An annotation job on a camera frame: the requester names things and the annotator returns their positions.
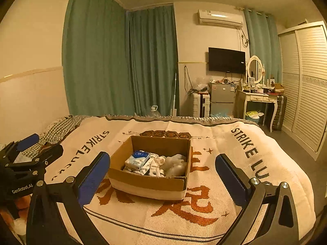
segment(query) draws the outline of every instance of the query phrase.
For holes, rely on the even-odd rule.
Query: floor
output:
[[[327,168],[321,167],[299,144],[283,131],[273,131],[260,126],[264,133],[274,138],[279,146],[303,169],[309,177],[315,199],[315,212],[318,215],[326,205]]]

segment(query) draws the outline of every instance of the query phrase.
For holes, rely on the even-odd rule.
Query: blanket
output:
[[[246,175],[266,184],[289,183],[298,217],[299,239],[314,225],[312,186],[304,171],[254,124],[238,119],[216,123],[180,123],[141,118],[87,118],[62,142],[64,153],[46,169],[46,183],[76,176],[100,151],[112,155],[131,135],[191,139],[193,148],[187,194],[167,202],[126,194],[105,177],[86,213],[109,244],[217,244],[240,212],[215,171],[215,157],[225,153]],[[263,219],[263,206],[244,243]],[[59,204],[69,233],[80,241]]]

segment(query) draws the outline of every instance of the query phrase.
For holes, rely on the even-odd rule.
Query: curtain rod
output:
[[[242,10],[242,11],[244,11],[245,10],[245,8],[242,8],[242,7],[236,7],[236,9],[237,10]]]

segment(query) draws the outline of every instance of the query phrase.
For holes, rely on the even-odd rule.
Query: orange chinese character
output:
[[[190,205],[193,211],[199,212],[199,213],[211,213],[214,209],[210,202],[208,202],[207,206],[202,207],[197,205],[197,201],[199,199],[209,199],[209,188],[206,186],[201,185],[200,187],[194,187],[194,188],[187,188],[188,191],[196,192],[201,191],[200,195],[196,194],[190,194],[186,193],[185,197],[191,197],[191,202],[189,201],[180,201],[177,203],[174,203],[172,201],[166,201],[164,204],[159,208],[157,212],[155,212],[151,217],[161,216],[168,210],[172,211],[174,214],[178,215],[179,217],[194,223],[198,224],[200,226],[208,226],[213,224],[217,221],[218,218],[204,218],[197,215],[193,215],[189,212],[185,212],[182,210],[182,206]]]
[[[190,172],[193,172],[193,171],[206,171],[206,170],[209,170],[209,168],[207,166],[204,166],[204,167],[194,167],[193,164],[194,163],[200,163],[200,160],[197,158],[197,157],[193,157],[194,155],[202,155],[199,151],[195,151],[193,152],[193,148],[192,148],[192,158],[191,158],[191,167],[190,167]]]
[[[103,197],[99,197],[98,196],[99,204],[100,205],[108,204],[114,191],[116,192],[116,197],[117,197],[117,199],[118,199],[119,202],[125,203],[125,204],[135,203],[129,197],[129,195],[127,193],[122,192],[122,191],[119,191],[117,189],[114,189],[111,186],[111,183],[110,183],[110,180],[109,179],[103,179],[101,183],[103,183],[103,185],[98,188],[98,190],[96,191],[96,193],[100,193],[100,192],[102,192],[105,189],[108,189],[108,190],[107,190],[107,192],[105,193],[105,195]]]

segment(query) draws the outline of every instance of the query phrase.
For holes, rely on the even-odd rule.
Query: water bottle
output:
[[[153,105],[150,110],[150,117],[160,117],[161,114],[158,111],[158,106]]]

